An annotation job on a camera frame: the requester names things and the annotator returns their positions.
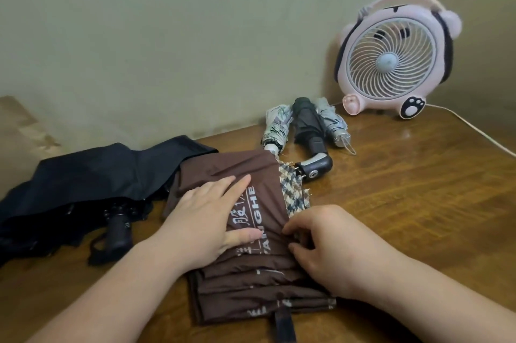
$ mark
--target fan ear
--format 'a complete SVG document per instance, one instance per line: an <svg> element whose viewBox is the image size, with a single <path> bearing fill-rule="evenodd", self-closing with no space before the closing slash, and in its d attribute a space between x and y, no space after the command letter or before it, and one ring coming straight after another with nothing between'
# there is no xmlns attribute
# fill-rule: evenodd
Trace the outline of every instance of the fan ear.
<svg viewBox="0 0 516 343"><path fill-rule="evenodd" d="M339 32L339 34L337 35L337 43L339 44L339 47L342 46L342 43L344 43L346 36L349 35L353 27L354 24L348 24L343 28L342 31Z"/></svg>
<svg viewBox="0 0 516 343"><path fill-rule="evenodd" d="M456 39L462 31L462 21L459 15L451 10L443 10L439 14L444 22L446 22L451 38Z"/></svg>

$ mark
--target checkered fabric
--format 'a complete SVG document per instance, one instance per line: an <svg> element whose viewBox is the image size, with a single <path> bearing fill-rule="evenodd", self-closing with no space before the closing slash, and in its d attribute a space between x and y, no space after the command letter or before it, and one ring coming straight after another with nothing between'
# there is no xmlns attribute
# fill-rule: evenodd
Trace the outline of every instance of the checkered fabric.
<svg viewBox="0 0 516 343"><path fill-rule="evenodd" d="M295 213L310 207L310 194L308 190L303 190L302 177L296 174L296 169L285 163L279 165L280 183L288 217L291 218Z"/></svg>

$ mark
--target fan center cap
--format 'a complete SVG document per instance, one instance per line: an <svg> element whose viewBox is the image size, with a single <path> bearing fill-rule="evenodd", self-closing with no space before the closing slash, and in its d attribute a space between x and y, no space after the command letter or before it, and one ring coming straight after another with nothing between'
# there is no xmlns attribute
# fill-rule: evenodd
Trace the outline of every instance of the fan center cap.
<svg viewBox="0 0 516 343"><path fill-rule="evenodd" d="M395 53L383 53L376 60L376 68L381 73L390 73L398 66L398 56Z"/></svg>

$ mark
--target fan power cord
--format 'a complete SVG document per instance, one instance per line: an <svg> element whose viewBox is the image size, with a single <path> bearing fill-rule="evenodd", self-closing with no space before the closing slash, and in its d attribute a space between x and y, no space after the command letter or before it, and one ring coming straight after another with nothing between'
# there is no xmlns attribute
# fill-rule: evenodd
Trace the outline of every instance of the fan power cord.
<svg viewBox="0 0 516 343"><path fill-rule="evenodd" d="M502 149L503 151L505 151L506 153L510 154L511 156L515 157L516 158L516 153L513 152L512 150L509 150L507 149L504 145L502 145L501 143L495 141L493 138L491 138L489 135L487 135L485 132L483 132L481 129L479 129L478 127L472 125L470 122L468 122L465 118L463 118L461 115L459 115L457 112L454 112L452 111L451 109L449 108L446 108L446 107L442 107L440 105L434 105L434 104L427 104L426 106L428 107L434 107L434 108L441 108L441 109L445 109L446 111L449 111L451 112L452 114L454 114L457 118L461 119L461 121L463 121L465 124L467 124L469 127L471 127L472 129L474 129L475 131L477 131L480 135L482 135L483 137L485 137L488 141L490 141L491 143L495 144L496 146L498 146L500 149Z"/></svg>

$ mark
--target person's right hand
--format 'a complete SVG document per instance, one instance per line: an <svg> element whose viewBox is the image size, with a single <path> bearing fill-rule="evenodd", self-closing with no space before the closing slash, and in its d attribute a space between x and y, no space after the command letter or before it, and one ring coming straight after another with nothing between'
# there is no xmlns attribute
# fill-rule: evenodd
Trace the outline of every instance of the person's right hand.
<svg viewBox="0 0 516 343"><path fill-rule="evenodd" d="M372 302L409 258L339 206L315 206L295 214L285 235L309 230L315 249L291 243L302 268L332 294Z"/></svg>

